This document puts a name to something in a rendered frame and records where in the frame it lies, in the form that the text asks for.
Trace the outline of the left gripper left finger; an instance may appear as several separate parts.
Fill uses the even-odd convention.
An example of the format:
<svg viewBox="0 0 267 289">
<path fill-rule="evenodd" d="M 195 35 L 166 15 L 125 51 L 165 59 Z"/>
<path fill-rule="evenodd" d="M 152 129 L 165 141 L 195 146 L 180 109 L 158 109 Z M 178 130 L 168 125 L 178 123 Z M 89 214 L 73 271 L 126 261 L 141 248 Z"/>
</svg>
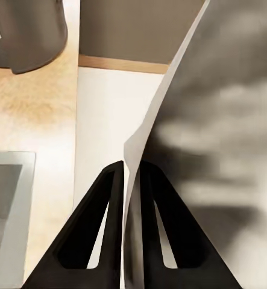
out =
<svg viewBox="0 0 267 289">
<path fill-rule="evenodd" d="M 124 163 L 103 168 L 21 289 L 120 289 Z M 99 263 L 88 269 L 107 207 Z"/>
</svg>

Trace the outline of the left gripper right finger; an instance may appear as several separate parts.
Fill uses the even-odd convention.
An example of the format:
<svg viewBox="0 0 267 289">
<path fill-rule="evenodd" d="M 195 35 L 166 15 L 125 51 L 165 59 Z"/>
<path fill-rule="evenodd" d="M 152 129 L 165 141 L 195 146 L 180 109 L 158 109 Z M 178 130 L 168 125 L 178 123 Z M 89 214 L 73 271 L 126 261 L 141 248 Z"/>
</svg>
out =
<svg viewBox="0 0 267 289">
<path fill-rule="evenodd" d="M 177 269 L 164 265 L 154 201 Z M 140 202 L 145 289 L 242 289 L 162 169 L 145 160 Z"/>
</svg>

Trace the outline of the paper coffee filter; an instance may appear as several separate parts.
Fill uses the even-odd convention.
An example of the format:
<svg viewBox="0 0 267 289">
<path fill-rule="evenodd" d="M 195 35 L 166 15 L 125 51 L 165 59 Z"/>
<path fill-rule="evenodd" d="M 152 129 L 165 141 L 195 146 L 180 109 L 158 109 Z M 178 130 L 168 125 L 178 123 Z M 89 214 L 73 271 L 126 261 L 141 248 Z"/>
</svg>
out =
<svg viewBox="0 0 267 289">
<path fill-rule="evenodd" d="M 267 289 L 267 0 L 206 0 L 124 143 L 125 289 L 145 289 L 140 162 L 160 167 L 242 289 Z M 163 262 L 177 263 L 154 201 Z"/>
</svg>

